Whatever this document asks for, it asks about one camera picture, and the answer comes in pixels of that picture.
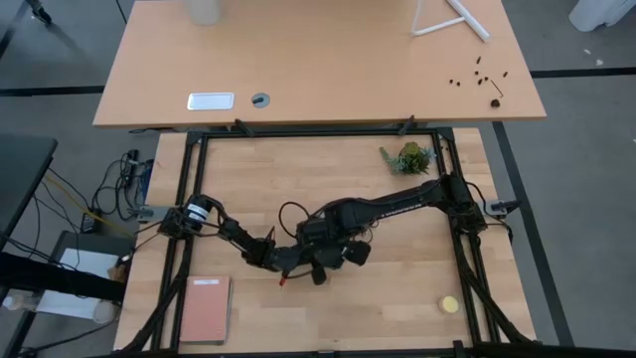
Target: wooden desk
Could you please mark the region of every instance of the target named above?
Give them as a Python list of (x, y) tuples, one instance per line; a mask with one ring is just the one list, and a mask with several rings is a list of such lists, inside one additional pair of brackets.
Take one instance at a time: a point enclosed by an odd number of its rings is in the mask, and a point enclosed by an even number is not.
[[(231, 0), (209, 27), (193, 25), (180, 1), (138, 1), (93, 124), (545, 118), (501, 1), (462, 2), (492, 34), (488, 44), (466, 24), (412, 38), (415, 0)], [(456, 17), (426, 0), (420, 24)], [(478, 85), (484, 77), (504, 94), (500, 108), (490, 106), (495, 87)], [(210, 91), (233, 92), (234, 108), (186, 109), (191, 92)], [(253, 106), (258, 92), (268, 107)]]
[[(479, 131), (454, 131), (464, 176), (487, 198), (495, 198)], [(184, 140), (185, 134), (161, 135), (150, 205), (174, 203)], [(431, 176), (389, 174), (378, 148), (397, 152), (413, 140), (431, 145), (430, 136), (414, 135), (213, 139), (202, 192), (221, 200), (255, 237), (275, 225), (278, 244), (290, 245), (292, 239), (277, 225), (277, 211), (285, 201), (302, 203), (311, 212), (332, 199), (374, 198), (436, 177), (434, 165)], [(192, 163), (197, 162), (196, 153), (195, 148)], [(194, 178), (195, 167), (189, 178)], [(302, 215), (290, 209), (283, 220), (292, 226)], [(139, 242), (152, 232), (140, 235)], [(283, 290), (277, 274), (246, 265), (232, 245), (197, 239), (190, 273), (228, 274), (234, 280), (230, 335), (224, 346), (182, 345), (181, 352), (438, 348), (449, 347), (453, 339), (469, 344), (465, 312), (448, 315), (437, 308), (444, 295), (462, 297), (447, 217), (435, 209), (413, 211), (382, 221), (374, 237), (363, 267), (345, 264), (340, 270), (328, 270), (324, 285), (315, 286), (305, 277), (290, 280)], [(521, 332), (534, 336), (505, 230), (491, 227), (481, 238), (493, 297)], [(155, 239), (135, 254), (115, 347), (129, 342), (152, 311), (166, 246), (167, 241)], [(173, 314), (169, 310), (166, 316), (164, 346)], [(484, 324), (481, 328), (487, 337)]]

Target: wooden board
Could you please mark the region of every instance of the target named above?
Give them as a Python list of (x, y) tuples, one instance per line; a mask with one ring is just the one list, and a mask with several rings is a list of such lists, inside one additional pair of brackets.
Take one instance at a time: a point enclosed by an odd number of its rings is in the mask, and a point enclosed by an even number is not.
[[(487, 198), (495, 198), (478, 130), (455, 129), (455, 135), (466, 179), (481, 187)], [(174, 203), (184, 140), (185, 134), (161, 135), (149, 204)], [(430, 175), (389, 173), (378, 148), (398, 152), (413, 140), (430, 145), (428, 136), (214, 139), (209, 143), (203, 192), (221, 200), (253, 236), (264, 236), (275, 225), (278, 244), (290, 245), (292, 239), (277, 224), (278, 208), (285, 201), (302, 203), (311, 212), (332, 199), (374, 198), (436, 177), (435, 165)], [(288, 209), (283, 221), (293, 228), (303, 214)], [(139, 242), (152, 232), (140, 235)], [(481, 238), (493, 297), (523, 333), (534, 336), (505, 230), (491, 227)], [(162, 239), (135, 254), (116, 348), (130, 341), (156, 303), (167, 246)], [(340, 270), (328, 270), (328, 281), (321, 286), (304, 277), (280, 289), (277, 274), (246, 265), (230, 244), (198, 238), (190, 273), (228, 274), (234, 280), (230, 334), (224, 346), (182, 345), (180, 351), (439, 348), (450, 347), (455, 339), (469, 344), (465, 312), (449, 315), (437, 308), (444, 295), (462, 298), (446, 216), (422, 209), (386, 219), (374, 230), (372, 246), (363, 267), (344, 264)], [(164, 337), (169, 337), (172, 313)]]
[[(465, 23), (412, 38), (415, 0), (232, 0), (208, 27), (193, 25), (180, 1), (138, 1), (93, 124), (545, 118), (501, 1), (462, 2), (489, 43)], [(456, 17), (445, 1), (426, 0), (419, 25)], [(504, 94), (500, 108), (490, 106), (497, 89), (478, 85), (484, 77)], [(233, 92), (234, 108), (186, 109), (191, 92), (211, 91)], [(268, 107), (253, 106), (258, 92)]]

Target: pink notebook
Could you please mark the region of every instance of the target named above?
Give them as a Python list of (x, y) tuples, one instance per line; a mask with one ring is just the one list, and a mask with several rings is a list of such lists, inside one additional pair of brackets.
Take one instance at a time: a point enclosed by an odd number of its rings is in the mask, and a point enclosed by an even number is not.
[(188, 277), (181, 343), (226, 343), (231, 303), (232, 280), (228, 276)]

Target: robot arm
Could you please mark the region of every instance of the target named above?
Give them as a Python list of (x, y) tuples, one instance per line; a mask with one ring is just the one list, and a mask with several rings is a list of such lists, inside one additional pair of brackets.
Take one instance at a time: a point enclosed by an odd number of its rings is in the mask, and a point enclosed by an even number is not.
[[(158, 231), (175, 239), (217, 236), (236, 246), (249, 265), (282, 271), (283, 279), (296, 267), (311, 264), (314, 283), (322, 284), (326, 279), (324, 268), (338, 269), (344, 260), (359, 266), (366, 262), (371, 246), (355, 238), (369, 230), (373, 223), (423, 207), (443, 211), (462, 230), (480, 232), (486, 228), (465, 181), (450, 174), (373, 200), (332, 201), (297, 225), (298, 243), (292, 247), (277, 248), (272, 238), (273, 228), (265, 238), (253, 238), (238, 221), (228, 216), (220, 202), (206, 195), (193, 195), (183, 207), (171, 209)], [(213, 209), (218, 213), (216, 225), (207, 223)], [(201, 235), (203, 226), (212, 226), (218, 231)]]

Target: succulent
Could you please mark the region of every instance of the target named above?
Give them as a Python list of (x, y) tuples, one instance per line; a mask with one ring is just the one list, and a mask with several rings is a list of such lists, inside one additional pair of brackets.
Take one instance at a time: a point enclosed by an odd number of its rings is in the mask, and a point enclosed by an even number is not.
[(380, 148), (380, 152), (389, 164), (392, 174), (428, 174), (430, 160), (435, 157), (432, 149), (420, 148), (415, 142), (405, 144), (397, 157), (389, 156), (383, 147)]

